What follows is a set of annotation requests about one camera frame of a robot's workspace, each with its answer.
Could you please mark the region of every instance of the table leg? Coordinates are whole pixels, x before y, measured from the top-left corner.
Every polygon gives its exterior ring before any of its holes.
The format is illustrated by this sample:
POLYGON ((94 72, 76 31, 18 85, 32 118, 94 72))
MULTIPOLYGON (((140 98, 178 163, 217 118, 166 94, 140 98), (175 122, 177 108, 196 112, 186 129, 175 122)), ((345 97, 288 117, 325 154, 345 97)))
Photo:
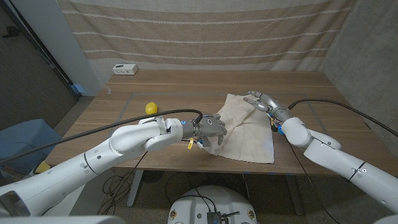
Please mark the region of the table leg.
POLYGON ((292 197, 294 211, 297 215, 304 215, 303 204, 301 202, 299 188, 297 187, 296 178, 292 175, 286 175, 287 185, 289 186, 290 196, 292 197))
POLYGON ((136 170, 134 174, 134 179, 132 180, 131 189, 129 193, 129 198, 127 200, 127 206, 133 207, 136 199, 138 197, 138 191, 141 186, 141 179, 144 171, 143 170, 136 170))

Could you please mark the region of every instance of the small white box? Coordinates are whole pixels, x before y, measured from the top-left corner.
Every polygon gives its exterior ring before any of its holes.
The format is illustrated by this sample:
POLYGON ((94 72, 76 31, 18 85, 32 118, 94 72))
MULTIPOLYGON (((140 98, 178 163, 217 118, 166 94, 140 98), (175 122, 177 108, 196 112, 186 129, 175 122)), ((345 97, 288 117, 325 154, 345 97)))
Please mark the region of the small white box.
POLYGON ((136 64, 116 64, 113 67, 115 75, 134 75, 137 70, 136 64))

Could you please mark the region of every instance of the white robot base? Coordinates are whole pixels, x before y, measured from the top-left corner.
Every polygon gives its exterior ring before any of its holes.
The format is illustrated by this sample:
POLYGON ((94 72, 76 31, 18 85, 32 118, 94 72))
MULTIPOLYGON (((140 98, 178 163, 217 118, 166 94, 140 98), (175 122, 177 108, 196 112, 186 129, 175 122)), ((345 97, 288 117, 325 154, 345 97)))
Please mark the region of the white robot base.
POLYGON ((202 197, 209 198, 214 204, 206 198, 197 197, 197 191, 192 189, 173 203, 168 224, 257 224, 253 206, 237 192, 217 185, 197 189, 202 197), (209 205, 210 213, 203 200, 209 205))

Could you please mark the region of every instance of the gray wall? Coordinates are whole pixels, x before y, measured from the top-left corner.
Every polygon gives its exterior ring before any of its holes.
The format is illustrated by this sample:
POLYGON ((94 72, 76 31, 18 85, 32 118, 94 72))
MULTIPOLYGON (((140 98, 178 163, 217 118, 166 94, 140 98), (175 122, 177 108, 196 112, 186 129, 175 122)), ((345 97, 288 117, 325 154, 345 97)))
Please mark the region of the gray wall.
MULTIPOLYGON (((320 71, 352 106, 397 131, 398 1, 357 0, 320 71)), ((398 138, 366 122, 398 157, 398 138)))
POLYGON ((95 96, 103 85, 88 64, 57 1, 13 0, 12 2, 79 92, 83 96, 95 96))

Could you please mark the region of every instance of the yellow object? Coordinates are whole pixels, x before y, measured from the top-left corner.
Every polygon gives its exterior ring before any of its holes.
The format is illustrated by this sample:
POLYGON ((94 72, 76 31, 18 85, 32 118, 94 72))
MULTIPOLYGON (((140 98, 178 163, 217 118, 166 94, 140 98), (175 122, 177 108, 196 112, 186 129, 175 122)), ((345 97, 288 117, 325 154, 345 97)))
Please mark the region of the yellow object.
POLYGON ((36 168, 35 174, 41 174, 50 169, 50 166, 45 163, 45 161, 41 162, 40 165, 36 168))
POLYGON ((154 102, 150 102, 145 107, 145 112, 147 114, 154 114, 157 113, 157 105, 154 102))
POLYGON ((188 149, 191 149, 193 145, 193 138, 189 140, 188 149))

